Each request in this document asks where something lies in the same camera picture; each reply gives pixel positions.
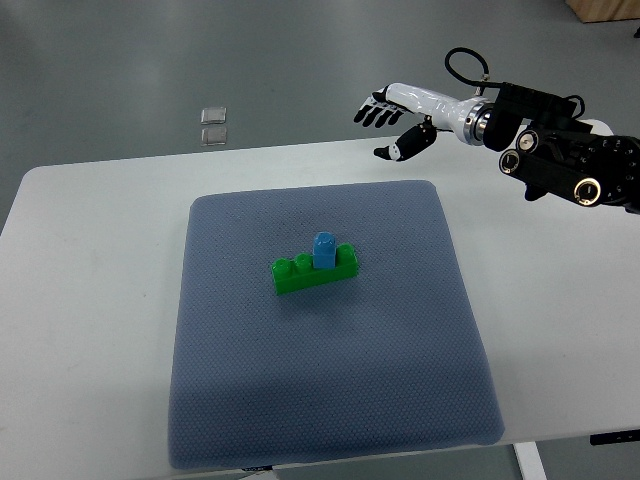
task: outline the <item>gray floor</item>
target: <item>gray floor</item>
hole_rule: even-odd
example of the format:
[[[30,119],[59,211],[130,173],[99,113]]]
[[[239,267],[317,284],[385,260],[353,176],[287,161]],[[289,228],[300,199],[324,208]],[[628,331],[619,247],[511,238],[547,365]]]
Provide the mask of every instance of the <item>gray floor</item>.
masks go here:
[[[443,67],[459,45],[487,58],[493,80],[580,94],[585,118],[640,136],[639,25],[583,25],[561,0],[0,0],[0,228],[33,167],[202,151],[206,106],[228,108],[228,143],[215,149],[399,134],[410,120],[384,130],[351,120],[391,82],[469,97]],[[457,65],[476,75],[474,64]],[[637,444],[591,447],[579,438],[539,448],[552,480],[640,476]],[[519,473],[511,449],[500,447],[315,466],[283,478]]]

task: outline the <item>blue cushion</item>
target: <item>blue cushion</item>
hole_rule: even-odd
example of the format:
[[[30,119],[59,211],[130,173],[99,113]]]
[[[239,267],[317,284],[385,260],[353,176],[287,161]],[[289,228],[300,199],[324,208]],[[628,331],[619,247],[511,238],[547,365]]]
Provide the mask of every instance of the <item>blue cushion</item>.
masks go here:
[[[314,235],[354,278],[276,296]],[[428,182],[211,195],[191,208],[169,411],[175,468],[246,468],[492,444],[504,431]]]

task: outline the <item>robotic hand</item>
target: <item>robotic hand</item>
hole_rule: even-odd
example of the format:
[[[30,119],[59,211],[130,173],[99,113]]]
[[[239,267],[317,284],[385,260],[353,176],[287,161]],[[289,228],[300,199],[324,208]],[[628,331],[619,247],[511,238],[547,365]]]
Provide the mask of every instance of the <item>robotic hand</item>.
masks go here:
[[[451,68],[449,60],[458,52],[482,63],[480,81],[468,80]],[[526,184],[526,200],[553,193],[582,206],[624,206],[627,212],[640,214],[640,140],[590,133],[591,126],[577,120],[584,113],[584,102],[578,96],[562,98],[509,83],[488,82],[488,65],[473,50],[451,50],[445,67],[458,80],[477,87],[472,98],[460,101],[394,83],[374,92],[360,107],[354,121],[365,127],[376,119],[376,127],[393,125],[404,113],[421,119],[393,145],[375,149],[376,156],[407,160],[433,144],[438,131],[450,131],[463,143],[501,152],[527,119],[530,123],[516,139],[516,148],[504,151],[499,161],[502,173]],[[495,102],[482,97],[485,88],[499,89]],[[573,100],[580,105],[577,115]]]
[[[432,90],[394,83],[367,98],[353,121],[359,123],[364,120],[362,125],[368,127],[377,117],[375,126],[379,128],[385,123],[393,125],[405,112],[420,116],[422,122],[404,133],[393,145],[373,152],[385,160],[399,162],[408,160],[435,142],[439,130],[455,133],[466,144],[482,145],[492,105],[480,96],[460,101]]]

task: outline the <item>table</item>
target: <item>table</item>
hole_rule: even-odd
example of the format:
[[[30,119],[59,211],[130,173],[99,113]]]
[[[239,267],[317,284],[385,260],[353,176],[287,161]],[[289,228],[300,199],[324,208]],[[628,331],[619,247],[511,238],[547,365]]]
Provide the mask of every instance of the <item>table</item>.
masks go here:
[[[189,207],[254,189],[429,180],[491,365],[501,443],[639,427],[640,219],[552,196],[528,203],[497,153],[452,135],[408,162],[372,155],[392,140],[29,172],[0,236],[0,476],[172,473],[167,405]]]

